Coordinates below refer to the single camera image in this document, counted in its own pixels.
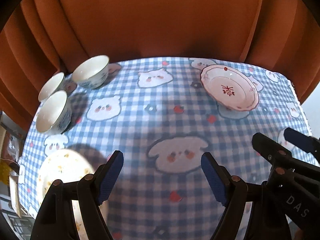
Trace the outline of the scalloped yellow floral plate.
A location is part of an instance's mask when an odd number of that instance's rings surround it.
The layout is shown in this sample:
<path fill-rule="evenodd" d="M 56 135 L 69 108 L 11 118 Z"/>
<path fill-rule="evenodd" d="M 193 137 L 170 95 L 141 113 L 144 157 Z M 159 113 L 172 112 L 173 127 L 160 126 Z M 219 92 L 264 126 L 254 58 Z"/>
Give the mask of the scalloped yellow floral plate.
<path fill-rule="evenodd" d="M 85 175 L 93 174 L 95 171 L 96 169 L 88 160 L 74 150 L 64 148 L 54 150 L 51 153 L 47 152 L 47 157 L 38 170 L 36 180 L 36 199 L 39 206 L 41 206 L 54 180 L 60 179 L 64 183 L 70 183 L 79 181 Z M 79 238 L 88 239 L 81 217 L 79 202 L 72 200 L 72 207 Z M 104 221 L 107 222 L 108 201 L 104 201 L 99 208 Z"/>

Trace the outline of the pink red-rimmed plate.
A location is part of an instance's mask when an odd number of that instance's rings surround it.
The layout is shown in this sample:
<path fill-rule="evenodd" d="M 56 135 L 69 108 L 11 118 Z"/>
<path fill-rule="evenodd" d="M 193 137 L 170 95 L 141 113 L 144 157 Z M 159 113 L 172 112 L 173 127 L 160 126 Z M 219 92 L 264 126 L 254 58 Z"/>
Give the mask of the pink red-rimmed plate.
<path fill-rule="evenodd" d="M 259 93 L 254 83 L 232 67 L 209 65 L 203 68 L 200 80 L 207 94 L 228 109 L 251 111 L 259 103 Z"/>

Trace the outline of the blue-patterned bowl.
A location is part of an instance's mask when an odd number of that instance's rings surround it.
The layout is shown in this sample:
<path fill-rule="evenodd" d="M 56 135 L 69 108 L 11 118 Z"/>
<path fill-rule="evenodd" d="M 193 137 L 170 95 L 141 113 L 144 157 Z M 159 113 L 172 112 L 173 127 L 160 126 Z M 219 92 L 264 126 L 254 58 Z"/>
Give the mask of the blue-patterned bowl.
<path fill-rule="evenodd" d="M 67 93 L 60 90 L 52 94 L 41 107 L 36 129 L 47 135 L 62 134 L 71 122 L 72 109 Z"/>
<path fill-rule="evenodd" d="M 107 79 L 109 57 L 98 55 L 87 59 L 72 73 L 72 81 L 82 88 L 96 89 Z"/>

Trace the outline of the white bowl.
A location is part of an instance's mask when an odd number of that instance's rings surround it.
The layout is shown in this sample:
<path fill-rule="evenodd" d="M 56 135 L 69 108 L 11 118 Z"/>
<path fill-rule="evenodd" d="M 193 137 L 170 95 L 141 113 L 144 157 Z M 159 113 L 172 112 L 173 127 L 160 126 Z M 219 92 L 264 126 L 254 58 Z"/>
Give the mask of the white bowl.
<path fill-rule="evenodd" d="M 41 88 L 38 96 L 39 102 L 45 102 L 53 93 L 62 90 L 64 83 L 65 74 L 63 72 L 53 75 Z"/>

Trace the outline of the blue checkered bear tablecloth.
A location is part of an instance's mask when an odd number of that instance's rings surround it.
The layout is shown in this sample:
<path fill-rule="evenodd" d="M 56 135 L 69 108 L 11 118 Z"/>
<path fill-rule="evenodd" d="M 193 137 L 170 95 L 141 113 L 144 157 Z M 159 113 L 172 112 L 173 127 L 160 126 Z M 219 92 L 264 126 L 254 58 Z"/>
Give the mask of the blue checkered bear tablecloth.
<path fill-rule="evenodd" d="M 234 112 L 213 100 L 201 70 L 219 60 L 159 57 L 111 67 L 95 90 L 72 87 L 72 122 L 53 137 L 31 125 L 19 161 L 22 206 L 36 216 L 39 169 L 56 148 L 70 148 L 94 168 L 116 150 L 124 166 L 109 197 L 107 225 L 115 239 L 209 239 L 223 213 L 200 167 L 209 151 L 229 173 L 260 184 L 269 163 L 252 148 L 260 132 L 284 144 L 291 127 L 311 134 L 291 81 L 264 68 L 224 62 L 247 76 L 257 107 Z"/>

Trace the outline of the orange pleated curtain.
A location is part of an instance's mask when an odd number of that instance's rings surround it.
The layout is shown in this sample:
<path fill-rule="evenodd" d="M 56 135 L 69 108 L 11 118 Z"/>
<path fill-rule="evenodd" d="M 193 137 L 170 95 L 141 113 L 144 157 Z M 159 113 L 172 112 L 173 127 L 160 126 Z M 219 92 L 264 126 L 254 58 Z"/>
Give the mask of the orange pleated curtain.
<path fill-rule="evenodd" d="M 319 0 L 1 0 L 1 110 L 27 130 L 45 82 L 101 54 L 254 64 L 303 102 L 319 83 Z"/>

